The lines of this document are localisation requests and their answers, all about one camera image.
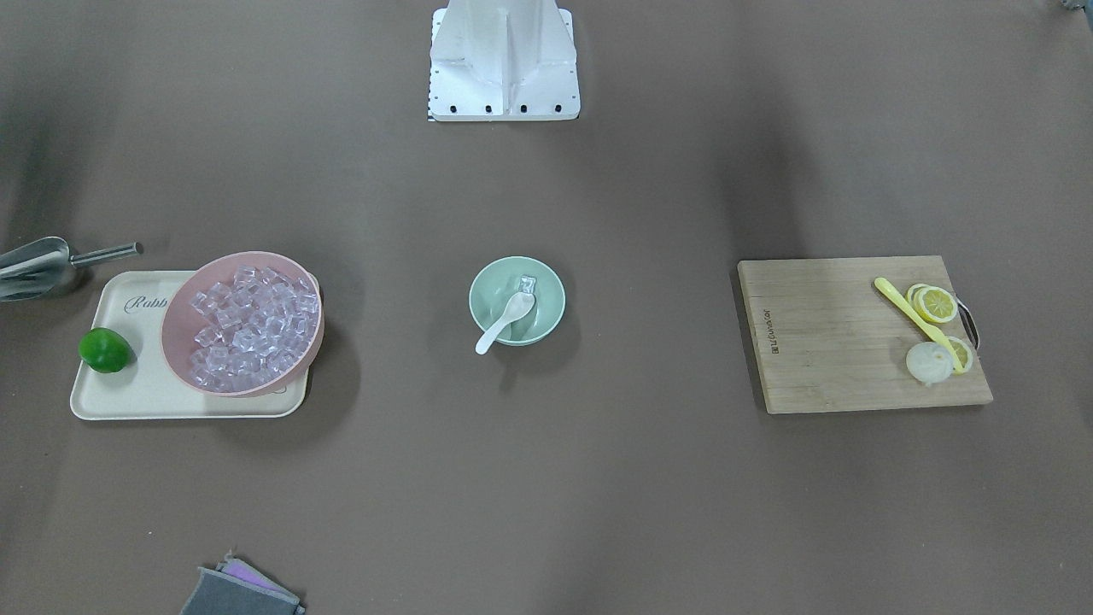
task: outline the white onion half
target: white onion half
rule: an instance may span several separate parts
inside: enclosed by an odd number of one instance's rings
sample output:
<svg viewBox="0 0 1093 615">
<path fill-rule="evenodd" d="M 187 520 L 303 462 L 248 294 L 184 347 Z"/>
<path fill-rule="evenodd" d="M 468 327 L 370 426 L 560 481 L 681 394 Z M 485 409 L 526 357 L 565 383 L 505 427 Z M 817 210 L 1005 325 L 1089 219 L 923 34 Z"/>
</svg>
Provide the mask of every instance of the white onion half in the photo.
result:
<svg viewBox="0 0 1093 615">
<path fill-rule="evenodd" d="M 907 352 L 907 371 L 915 380 L 930 387 L 953 374 L 953 357 L 944 346 L 933 342 L 916 344 Z"/>
</svg>

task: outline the metal ice scoop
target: metal ice scoop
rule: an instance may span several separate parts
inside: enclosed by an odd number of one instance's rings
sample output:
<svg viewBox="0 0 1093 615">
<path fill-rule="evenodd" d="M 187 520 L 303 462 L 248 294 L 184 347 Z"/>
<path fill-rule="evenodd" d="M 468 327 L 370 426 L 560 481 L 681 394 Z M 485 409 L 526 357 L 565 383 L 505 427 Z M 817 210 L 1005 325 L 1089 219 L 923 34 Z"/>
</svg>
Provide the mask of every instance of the metal ice scoop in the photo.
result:
<svg viewBox="0 0 1093 615">
<path fill-rule="evenodd" d="M 0 301 L 60 294 L 75 285 L 84 267 L 140 253 L 139 243 L 71 252 L 60 237 L 43 237 L 0 253 Z"/>
</svg>

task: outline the tray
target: tray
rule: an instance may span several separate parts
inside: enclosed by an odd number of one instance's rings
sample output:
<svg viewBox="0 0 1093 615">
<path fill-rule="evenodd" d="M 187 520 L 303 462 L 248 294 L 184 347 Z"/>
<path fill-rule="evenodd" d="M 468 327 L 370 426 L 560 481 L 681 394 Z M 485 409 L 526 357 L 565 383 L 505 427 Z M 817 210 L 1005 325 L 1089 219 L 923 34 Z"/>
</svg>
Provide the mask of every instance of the tray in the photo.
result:
<svg viewBox="0 0 1093 615">
<path fill-rule="evenodd" d="M 126 271 L 103 286 L 93 328 L 111 329 L 132 346 L 137 362 L 117 374 L 80 363 L 69 404 L 84 421 L 278 418 L 304 401 L 307 376 L 269 395 L 218 398 L 187 388 L 163 358 L 160 330 L 175 291 L 193 271 Z"/>
<path fill-rule="evenodd" d="M 873 287 L 873 277 L 884 275 L 901 292 L 915 282 L 952 289 L 940 256 L 741 260 L 737 268 L 767 413 L 994 400 L 978 357 L 967 374 L 931 388 L 912 378 L 907 351 L 926 335 Z M 960 319 L 939 327 L 968 340 Z"/>
</svg>

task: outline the ice cube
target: ice cube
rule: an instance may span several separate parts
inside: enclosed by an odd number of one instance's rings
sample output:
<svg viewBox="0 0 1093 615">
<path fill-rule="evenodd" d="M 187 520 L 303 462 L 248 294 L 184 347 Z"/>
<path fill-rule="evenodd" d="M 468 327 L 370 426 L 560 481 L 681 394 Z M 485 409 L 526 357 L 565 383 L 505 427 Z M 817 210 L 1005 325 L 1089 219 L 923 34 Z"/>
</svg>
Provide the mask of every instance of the ice cube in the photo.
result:
<svg viewBox="0 0 1093 615">
<path fill-rule="evenodd" d="M 287 303 L 293 296 L 296 296 L 296 291 L 292 288 L 292 285 L 281 281 L 273 284 L 271 289 L 273 291 L 273 296 L 280 298 L 283 303 Z"/>
<path fill-rule="evenodd" d="M 266 367 L 263 367 L 262 369 L 258 370 L 258 372 L 255 375 L 255 379 L 258 381 L 259 386 L 266 385 L 266 383 L 268 383 L 269 381 L 273 380 L 277 377 L 278 377 L 278 375 L 273 374 L 273 371 L 271 369 L 266 368 Z"/>
<path fill-rule="evenodd" d="M 270 355 L 275 353 L 277 350 L 278 350 L 277 341 L 274 341 L 271 338 L 267 336 L 259 338 L 255 342 L 255 353 L 257 353 L 259 357 L 269 357 Z"/>
<path fill-rule="evenodd" d="M 303 315 L 293 315 L 289 319 L 289 331 L 295 333 L 296 335 L 303 338 L 307 335 L 307 322 L 308 318 Z"/>
<path fill-rule="evenodd" d="M 254 282 L 258 279 L 258 269 L 249 264 L 239 264 L 235 269 L 235 285 L 238 287 L 245 286 L 249 282 Z"/>
<path fill-rule="evenodd" d="M 273 281 L 278 279 L 278 275 L 280 275 L 280 273 L 270 267 L 262 267 L 262 269 L 258 271 L 258 280 L 266 285 L 273 285 Z"/>
<path fill-rule="evenodd" d="M 227 368 L 228 351 L 226 346 L 210 346 L 209 357 L 205 359 L 205 369 L 216 376 L 218 372 Z"/>
<path fill-rule="evenodd" d="M 208 358 L 209 358 L 209 350 L 198 348 L 197 351 L 193 352 L 192 355 L 190 355 L 190 364 L 192 364 L 193 367 L 198 366 L 204 367 L 205 359 Z"/>
<path fill-rule="evenodd" d="M 255 350 L 258 335 L 258 330 L 256 328 L 247 326 L 235 332 L 235 335 L 232 336 L 232 346 L 238 348 L 243 353 L 250 353 Z"/>
<path fill-rule="evenodd" d="M 307 352 L 307 341 L 303 338 L 285 339 L 281 342 L 281 352 L 289 353 L 298 359 Z"/>
<path fill-rule="evenodd" d="M 204 366 L 193 366 L 190 370 L 190 380 L 193 385 L 204 389 L 209 386 L 209 381 L 212 380 L 212 375 L 204 368 Z"/>
<path fill-rule="evenodd" d="M 319 297 L 316 294 L 301 294 L 293 301 L 296 310 L 315 315 L 319 311 Z"/>
<path fill-rule="evenodd" d="M 227 300 L 236 307 L 249 307 L 254 303 L 254 296 L 245 289 L 233 289 Z"/>
<path fill-rule="evenodd" d="M 213 375 L 212 378 L 209 379 L 209 383 L 204 387 L 204 389 L 207 391 L 212 391 L 213 393 L 230 393 L 232 391 L 232 386 L 227 378 Z"/>
<path fill-rule="evenodd" d="M 216 344 L 216 342 L 219 341 L 220 341 L 220 328 L 216 328 L 215 326 L 209 326 L 193 336 L 193 342 L 197 342 L 202 347 L 212 346 L 213 344 Z"/>
<path fill-rule="evenodd" d="M 259 283 L 258 280 L 249 280 L 240 284 L 237 289 L 247 293 L 251 298 L 254 298 L 254 296 L 258 294 L 258 291 L 262 287 L 262 284 Z"/>
<path fill-rule="evenodd" d="M 249 319 L 247 319 L 247 324 L 252 326 L 257 329 L 262 329 L 266 327 L 266 323 L 268 323 L 269 320 L 270 320 L 269 317 L 262 315 L 261 311 L 257 311 L 254 315 L 251 315 Z"/>
<path fill-rule="evenodd" d="M 256 289 L 251 297 L 255 299 L 255 305 L 258 305 L 259 309 L 261 309 L 262 306 L 273 300 L 273 291 L 269 286 L 263 285 Z"/>
<path fill-rule="evenodd" d="M 281 317 L 273 317 L 266 323 L 266 328 L 262 330 L 269 338 L 281 338 L 284 335 L 284 331 L 287 328 L 285 319 Z"/>
<path fill-rule="evenodd" d="M 238 393 L 240 391 L 249 391 L 255 387 L 258 387 L 255 375 L 252 374 L 242 374 L 233 376 L 231 379 L 232 392 Z"/>
<path fill-rule="evenodd" d="M 190 305 L 198 312 L 202 312 L 202 310 L 203 310 L 202 309 L 202 305 L 204 305 L 204 300 L 205 300 L 205 298 L 208 298 L 208 296 L 209 296 L 208 294 L 205 294 L 205 293 L 203 293 L 201 291 L 198 291 L 198 292 L 193 293 L 193 296 L 190 297 Z"/>
<path fill-rule="evenodd" d="M 269 369 L 278 375 L 283 375 L 284 372 L 291 370 L 295 365 L 296 358 L 287 353 L 278 353 L 267 362 Z"/>
<path fill-rule="evenodd" d="M 233 353 L 227 356 L 227 371 L 235 375 L 251 375 L 258 371 L 258 356 L 254 353 Z"/>
<path fill-rule="evenodd" d="M 222 329 L 243 324 L 243 319 L 239 318 L 238 307 L 227 307 L 227 309 L 218 310 L 216 324 Z"/>
<path fill-rule="evenodd" d="M 212 284 L 209 292 L 205 293 L 210 298 L 215 300 L 218 304 L 223 304 L 224 299 L 232 294 L 232 287 L 227 284 L 216 282 Z"/>
</svg>

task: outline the scoop handle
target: scoop handle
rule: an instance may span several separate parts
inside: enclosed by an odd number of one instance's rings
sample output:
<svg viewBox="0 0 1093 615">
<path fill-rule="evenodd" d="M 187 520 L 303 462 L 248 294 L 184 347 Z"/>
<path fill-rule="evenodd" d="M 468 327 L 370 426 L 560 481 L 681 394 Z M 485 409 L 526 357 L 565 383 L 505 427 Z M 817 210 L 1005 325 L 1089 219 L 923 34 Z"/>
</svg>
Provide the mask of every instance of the scoop handle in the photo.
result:
<svg viewBox="0 0 1093 615">
<path fill-rule="evenodd" d="M 945 334 L 941 333 L 941 330 L 938 328 L 924 321 L 922 318 L 918 316 L 918 312 L 915 312 L 910 303 L 907 303 L 907 299 L 900 294 L 900 291 L 892 285 L 892 282 L 890 282 L 888 277 L 877 277 L 873 280 L 873 285 L 877 286 L 877 289 L 881 291 L 881 294 L 886 296 L 889 300 L 895 304 L 900 311 L 910 319 L 910 322 L 918 326 L 918 329 L 922 330 L 922 333 L 925 333 L 927 338 L 929 338 L 932 342 L 940 344 L 945 351 L 949 352 L 949 355 L 953 358 L 954 374 L 962 375 L 967 371 L 967 368 L 962 366 L 960 359 L 956 358 L 956 351 L 953 348 L 952 343 L 949 342 L 949 339 L 945 338 Z"/>
<path fill-rule="evenodd" d="M 98 264 L 99 262 L 106 262 L 107 260 L 117 260 L 118 258 L 125 258 L 126 256 L 142 253 L 143 251 L 144 247 L 141 246 L 140 243 L 133 241 L 116 247 L 104 247 L 103 249 L 96 249 L 86 253 L 77 253 L 75 256 L 69 258 L 69 262 L 71 262 L 77 269 L 82 269 L 84 267 L 91 267 L 92 264 Z"/>
<path fill-rule="evenodd" d="M 485 333 L 482 334 L 482 338 L 479 339 L 478 344 L 474 345 L 474 352 L 479 355 L 485 355 L 485 352 L 493 346 L 497 336 L 501 335 L 502 330 L 504 330 L 505 327 L 512 322 L 513 321 L 503 318 L 494 323 L 493 327 L 487 329 Z"/>
</svg>

